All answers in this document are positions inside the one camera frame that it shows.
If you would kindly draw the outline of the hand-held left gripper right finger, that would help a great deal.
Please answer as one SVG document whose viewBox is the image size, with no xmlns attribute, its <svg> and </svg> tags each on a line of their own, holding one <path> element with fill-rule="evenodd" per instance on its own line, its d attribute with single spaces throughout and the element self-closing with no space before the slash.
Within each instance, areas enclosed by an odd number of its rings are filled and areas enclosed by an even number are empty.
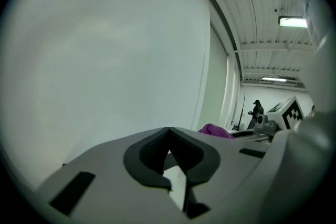
<svg viewBox="0 0 336 224">
<path fill-rule="evenodd" d="M 185 177 L 183 207 L 168 223 L 271 223 L 265 208 L 272 144 L 171 127 L 170 150 Z"/>
</svg>

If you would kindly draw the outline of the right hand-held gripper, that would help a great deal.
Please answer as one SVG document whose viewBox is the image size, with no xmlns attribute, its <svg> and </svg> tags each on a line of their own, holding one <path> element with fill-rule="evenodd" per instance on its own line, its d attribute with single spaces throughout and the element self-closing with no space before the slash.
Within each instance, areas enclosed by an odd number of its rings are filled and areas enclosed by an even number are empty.
<svg viewBox="0 0 336 224">
<path fill-rule="evenodd" d="M 279 131 L 290 130 L 303 120 L 296 96 L 281 100 L 272 109 L 257 118 L 255 129 L 232 132 L 234 139 L 252 142 L 271 142 Z"/>
</svg>

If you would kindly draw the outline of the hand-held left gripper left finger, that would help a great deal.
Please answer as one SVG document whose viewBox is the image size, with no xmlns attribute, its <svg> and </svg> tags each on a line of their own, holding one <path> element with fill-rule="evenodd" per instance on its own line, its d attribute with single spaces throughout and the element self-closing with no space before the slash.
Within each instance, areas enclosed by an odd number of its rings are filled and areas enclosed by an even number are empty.
<svg viewBox="0 0 336 224">
<path fill-rule="evenodd" d="M 158 132 L 152 129 L 96 145 L 50 175 L 36 194 L 50 203 L 80 172 L 95 177 L 72 212 L 72 223 L 187 223 L 166 189 L 139 184 L 124 167 L 127 148 Z"/>
</svg>

